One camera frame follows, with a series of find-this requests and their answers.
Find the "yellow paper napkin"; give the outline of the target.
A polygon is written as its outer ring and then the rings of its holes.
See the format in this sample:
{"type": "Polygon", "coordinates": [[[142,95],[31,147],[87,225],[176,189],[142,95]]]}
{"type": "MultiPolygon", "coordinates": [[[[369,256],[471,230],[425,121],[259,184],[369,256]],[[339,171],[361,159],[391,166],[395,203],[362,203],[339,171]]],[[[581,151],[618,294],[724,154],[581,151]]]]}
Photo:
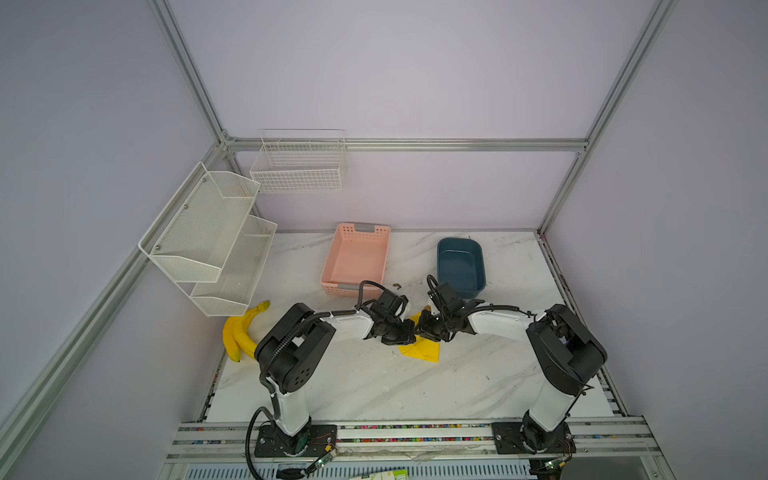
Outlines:
{"type": "Polygon", "coordinates": [[[431,307],[425,306],[421,313],[413,315],[410,320],[414,323],[415,342],[401,345],[398,350],[404,357],[423,360],[437,364],[439,362],[440,344],[419,335],[419,323],[423,313],[430,313],[431,307]]]}

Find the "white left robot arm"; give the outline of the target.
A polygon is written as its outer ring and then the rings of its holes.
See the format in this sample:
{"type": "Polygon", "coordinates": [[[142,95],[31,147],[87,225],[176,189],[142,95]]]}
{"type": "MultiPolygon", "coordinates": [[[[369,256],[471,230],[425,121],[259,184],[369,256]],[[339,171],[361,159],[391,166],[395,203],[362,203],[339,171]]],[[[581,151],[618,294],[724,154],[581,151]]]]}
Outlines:
{"type": "Polygon", "coordinates": [[[403,318],[407,305],[406,296],[365,280],[352,308],[315,311],[298,302],[259,341],[253,354],[270,404],[255,410],[245,434],[244,457],[253,478],[262,477],[257,455],[295,457],[309,448],[313,426],[304,387],[331,343],[378,338],[390,346],[410,345],[416,336],[414,322],[403,318]]]}

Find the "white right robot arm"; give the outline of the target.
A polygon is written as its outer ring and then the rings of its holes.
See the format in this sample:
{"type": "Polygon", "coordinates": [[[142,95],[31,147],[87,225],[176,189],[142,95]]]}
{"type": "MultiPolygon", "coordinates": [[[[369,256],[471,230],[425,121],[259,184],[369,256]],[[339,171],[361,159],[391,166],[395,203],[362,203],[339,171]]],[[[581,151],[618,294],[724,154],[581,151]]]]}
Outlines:
{"type": "Polygon", "coordinates": [[[538,317],[512,305],[465,300],[432,275],[427,286],[437,312],[421,313],[416,334],[434,342],[450,342],[458,333],[528,341],[545,382],[522,417],[517,444],[541,453],[563,440],[568,414],[607,361],[605,348],[576,314],[563,304],[538,317]]]}

